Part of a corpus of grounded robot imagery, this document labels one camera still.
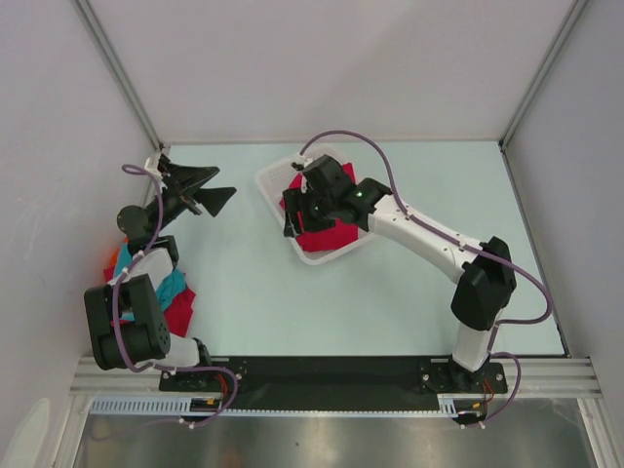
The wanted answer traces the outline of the crimson red t shirt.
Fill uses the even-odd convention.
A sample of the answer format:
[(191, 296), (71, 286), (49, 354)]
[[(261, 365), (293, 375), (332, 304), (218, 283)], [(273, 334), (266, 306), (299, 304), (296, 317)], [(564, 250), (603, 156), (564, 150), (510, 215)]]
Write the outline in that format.
[[(342, 165), (343, 170), (355, 182), (353, 165), (346, 163)], [(299, 189), (302, 183), (302, 175), (296, 175), (289, 185), (289, 189)], [(340, 220), (335, 222), (335, 226), (320, 232), (303, 232), (295, 238), (295, 241), (306, 253), (318, 253), (324, 251), (335, 251), (344, 248), (359, 239), (357, 226), (348, 225)]]

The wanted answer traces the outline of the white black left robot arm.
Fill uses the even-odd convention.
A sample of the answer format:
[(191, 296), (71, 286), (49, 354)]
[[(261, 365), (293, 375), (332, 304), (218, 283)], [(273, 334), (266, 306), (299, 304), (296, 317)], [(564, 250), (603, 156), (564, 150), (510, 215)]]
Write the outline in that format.
[(108, 282), (84, 293), (95, 361), (104, 371), (181, 371), (192, 388), (205, 389), (215, 378), (206, 345), (172, 333), (159, 298), (179, 260), (175, 238), (161, 231), (185, 212), (218, 215), (236, 190), (207, 187), (218, 174), (217, 167), (182, 166), (165, 155), (148, 159), (142, 167), (127, 164), (122, 170), (148, 177), (154, 197), (145, 206), (129, 205), (117, 214), (130, 259)]

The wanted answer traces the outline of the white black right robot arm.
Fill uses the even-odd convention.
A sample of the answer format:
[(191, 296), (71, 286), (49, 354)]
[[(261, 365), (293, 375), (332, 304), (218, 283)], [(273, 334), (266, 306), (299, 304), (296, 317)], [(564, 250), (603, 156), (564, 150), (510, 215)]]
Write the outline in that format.
[(373, 178), (354, 182), (332, 156), (298, 157), (301, 177), (284, 190), (284, 234), (298, 238), (337, 223), (389, 239), (438, 268), (455, 285), (450, 310), (459, 323), (449, 378), (461, 391), (485, 379), (496, 320), (517, 280), (508, 245), (497, 237), (478, 242), (410, 209), (395, 190)]

